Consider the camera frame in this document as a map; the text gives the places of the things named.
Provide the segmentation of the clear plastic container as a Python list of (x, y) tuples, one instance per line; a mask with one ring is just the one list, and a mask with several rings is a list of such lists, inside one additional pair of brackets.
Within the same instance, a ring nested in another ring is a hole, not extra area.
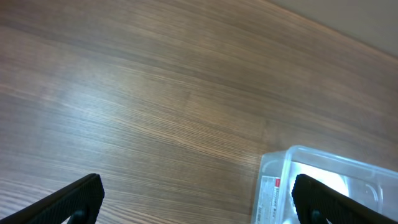
[(299, 174), (397, 220), (397, 172), (296, 145), (261, 157), (252, 223), (298, 223), (291, 192)]

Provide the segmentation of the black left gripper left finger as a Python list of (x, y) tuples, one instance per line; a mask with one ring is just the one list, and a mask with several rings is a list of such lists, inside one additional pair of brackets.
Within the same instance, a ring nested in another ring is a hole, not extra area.
[(3, 224), (96, 223), (104, 199), (98, 174), (88, 174), (36, 203), (1, 220)]

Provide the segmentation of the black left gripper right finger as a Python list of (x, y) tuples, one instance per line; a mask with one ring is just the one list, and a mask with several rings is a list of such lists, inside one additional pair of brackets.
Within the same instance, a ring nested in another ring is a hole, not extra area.
[(397, 224), (305, 174), (296, 176), (291, 195), (301, 224)]

